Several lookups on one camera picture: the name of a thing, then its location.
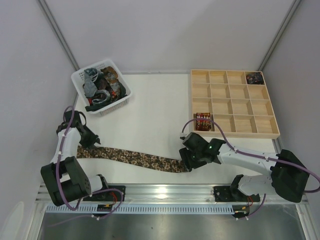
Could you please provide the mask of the brown floral tie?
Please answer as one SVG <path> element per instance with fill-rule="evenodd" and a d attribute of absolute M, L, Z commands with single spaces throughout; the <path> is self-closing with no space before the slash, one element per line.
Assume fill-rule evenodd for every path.
<path fill-rule="evenodd" d="M 76 157 L 80 159 L 112 160 L 167 173 L 186 173 L 188 171 L 185 164 L 179 159 L 112 147 L 85 148 L 78 146 Z"/>

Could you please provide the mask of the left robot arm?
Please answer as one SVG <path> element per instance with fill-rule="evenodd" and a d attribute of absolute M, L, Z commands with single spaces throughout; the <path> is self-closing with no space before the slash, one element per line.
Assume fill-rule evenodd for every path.
<path fill-rule="evenodd" d="M 71 211 L 78 209 L 82 199 L 108 188 L 103 175 L 88 177 L 77 160 L 78 147 L 87 150 L 101 143 L 99 136 L 82 122 L 84 117 L 83 112 L 72 107 L 64 111 L 63 122 L 56 130 L 55 154 L 40 170 L 53 204 L 57 207 L 65 205 Z"/>

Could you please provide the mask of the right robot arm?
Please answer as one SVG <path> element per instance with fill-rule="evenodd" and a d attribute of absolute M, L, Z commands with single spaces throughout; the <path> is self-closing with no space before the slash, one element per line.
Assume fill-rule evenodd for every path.
<path fill-rule="evenodd" d="M 179 153 L 188 171 L 216 163 L 258 173 L 255 176 L 237 175 L 230 187 L 233 193 L 245 196 L 277 194 L 293 203 L 302 200 L 310 174 L 303 170 L 305 166 L 289 150 L 259 152 L 237 148 L 222 139 L 206 141 L 194 133 L 182 138 L 182 144 L 184 147 Z"/>

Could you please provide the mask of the rolled red patterned tie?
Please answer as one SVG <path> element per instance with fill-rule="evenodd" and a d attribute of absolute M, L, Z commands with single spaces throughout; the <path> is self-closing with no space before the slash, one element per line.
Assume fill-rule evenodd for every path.
<path fill-rule="evenodd" d="M 196 131 L 210 131 L 212 129 L 212 123 L 210 122 L 211 114 L 209 112 L 197 112 L 195 115 L 197 119 L 195 121 Z"/>

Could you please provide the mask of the dark green tie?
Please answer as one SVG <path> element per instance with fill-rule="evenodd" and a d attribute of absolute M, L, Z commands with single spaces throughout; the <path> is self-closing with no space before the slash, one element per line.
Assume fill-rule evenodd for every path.
<path fill-rule="evenodd" d="M 100 110 L 127 96 L 127 90 L 123 85 L 120 85 L 118 90 L 120 90 L 119 94 L 116 94 L 113 90 L 109 92 L 108 89 L 97 90 L 92 97 L 87 97 L 89 106 L 85 107 L 86 111 L 94 112 Z"/>

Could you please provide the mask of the white plastic basket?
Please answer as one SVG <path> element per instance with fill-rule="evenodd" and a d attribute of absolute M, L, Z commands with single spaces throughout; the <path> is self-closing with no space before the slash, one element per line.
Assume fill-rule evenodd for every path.
<path fill-rule="evenodd" d="M 104 60 L 98 61 L 94 64 L 91 64 L 87 67 L 81 68 L 81 69 L 75 71 L 71 75 L 71 80 L 73 82 L 73 85 L 74 85 L 75 89 L 77 90 L 79 98 L 84 103 L 85 108 L 87 106 L 89 106 L 89 101 L 87 100 L 85 93 L 84 93 L 84 89 L 83 89 L 83 84 L 85 83 L 84 70 L 88 69 L 88 68 L 95 68 L 100 73 L 102 73 L 101 69 L 106 68 L 106 67 L 112 67 L 117 72 L 119 85 L 123 85 L 125 87 L 127 96 L 125 96 L 124 98 L 122 98 L 122 99 L 120 99 L 120 100 L 118 100 L 118 101 L 116 101 L 106 107 L 103 107 L 99 110 L 87 111 L 90 114 L 100 114 L 103 116 L 107 113 L 110 113 L 110 112 L 126 105 L 129 102 L 129 98 L 132 96 L 132 91 L 131 91 L 130 87 L 128 86 L 128 84 L 125 82 L 124 76 L 120 72 L 119 68 L 115 65 L 115 63 L 111 59 L 104 59 Z"/>

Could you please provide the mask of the grey patterned tie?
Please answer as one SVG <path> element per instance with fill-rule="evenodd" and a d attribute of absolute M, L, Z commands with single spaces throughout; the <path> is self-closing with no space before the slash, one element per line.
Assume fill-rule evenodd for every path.
<path fill-rule="evenodd" d="M 84 70 L 84 95 L 92 106 L 101 106 L 111 101 L 111 93 L 108 91 L 108 81 L 96 68 Z"/>

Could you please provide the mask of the brown orange patterned tie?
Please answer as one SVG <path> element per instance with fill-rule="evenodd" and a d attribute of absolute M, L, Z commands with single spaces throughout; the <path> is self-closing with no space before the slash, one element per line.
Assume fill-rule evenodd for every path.
<path fill-rule="evenodd" d="M 103 75 L 104 78 L 107 80 L 107 82 L 109 83 L 110 87 L 112 88 L 112 90 L 117 94 L 120 95 L 121 93 L 121 87 L 119 84 L 119 80 L 118 80 L 118 74 L 115 71 L 115 69 L 111 66 L 102 68 L 100 70 Z"/>

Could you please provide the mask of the rolled dark floral tie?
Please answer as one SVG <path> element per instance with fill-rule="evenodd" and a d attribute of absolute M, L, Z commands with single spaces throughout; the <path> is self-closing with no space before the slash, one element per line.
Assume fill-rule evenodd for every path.
<path fill-rule="evenodd" d="M 264 78 L 261 72 L 251 72 L 246 75 L 248 85 L 264 85 Z"/>

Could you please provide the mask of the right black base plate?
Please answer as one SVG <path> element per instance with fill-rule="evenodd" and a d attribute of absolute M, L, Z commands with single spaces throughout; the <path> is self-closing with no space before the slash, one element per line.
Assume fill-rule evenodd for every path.
<path fill-rule="evenodd" d="M 221 185 L 213 187 L 213 195 L 216 202 L 247 202 L 248 200 L 253 200 L 257 203 L 261 200 L 260 195 L 245 195 L 236 187 L 231 187 L 230 185 Z"/>

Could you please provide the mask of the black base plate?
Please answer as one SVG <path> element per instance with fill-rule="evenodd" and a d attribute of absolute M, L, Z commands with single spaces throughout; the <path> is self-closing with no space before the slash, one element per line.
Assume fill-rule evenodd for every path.
<path fill-rule="evenodd" d="M 123 196 L 126 194 L 125 185 L 108 185 L 104 186 L 102 190 L 106 189 L 117 189 L 123 193 Z M 83 199 L 85 202 L 119 202 L 121 199 L 121 194 L 118 191 L 105 191 L 102 193 L 93 194 L 92 197 L 87 196 Z"/>
<path fill-rule="evenodd" d="M 253 200 L 257 203 L 261 200 L 260 195 L 245 195 L 236 187 L 231 187 L 230 185 L 221 185 L 213 187 L 213 195 L 216 202 L 247 202 L 248 200 Z"/>

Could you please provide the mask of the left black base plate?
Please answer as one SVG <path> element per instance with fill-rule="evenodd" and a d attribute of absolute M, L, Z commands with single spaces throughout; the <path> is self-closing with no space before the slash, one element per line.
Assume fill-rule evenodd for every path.
<path fill-rule="evenodd" d="M 106 189 L 117 189 L 123 193 L 123 196 L 126 194 L 125 185 L 108 185 L 104 186 L 102 190 Z M 121 199 L 121 194 L 118 191 L 105 191 L 102 193 L 93 194 L 92 197 L 87 196 L 83 199 L 85 202 L 119 202 Z"/>

